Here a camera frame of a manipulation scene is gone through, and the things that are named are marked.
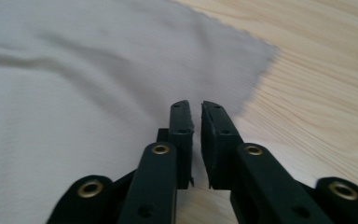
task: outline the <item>metal ring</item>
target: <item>metal ring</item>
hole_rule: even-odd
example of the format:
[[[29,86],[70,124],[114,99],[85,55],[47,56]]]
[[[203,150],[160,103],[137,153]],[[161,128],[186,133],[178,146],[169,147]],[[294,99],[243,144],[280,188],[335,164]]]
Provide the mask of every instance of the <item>metal ring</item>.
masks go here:
[[[263,154],[263,150],[261,150],[261,148],[259,148],[259,147],[249,146],[249,147],[246,147],[245,149],[249,154],[254,155],[254,156]]]
[[[358,193],[343,183],[335,181],[329,184],[328,188],[343,199],[351,201],[358,199]]]
[[[77,190],[77,194],[82,198],[91,198],[99,194],[103,190],[103,184],[98,180],[90,180],[84,183]]]
[[[170,151],[170,148],[167,146],[163,146],[163,145],[158,145],[158,146],[155,146],[152,148],[152,152],[155,154],[159,154],[159,155],[168,153],[169,151]]]

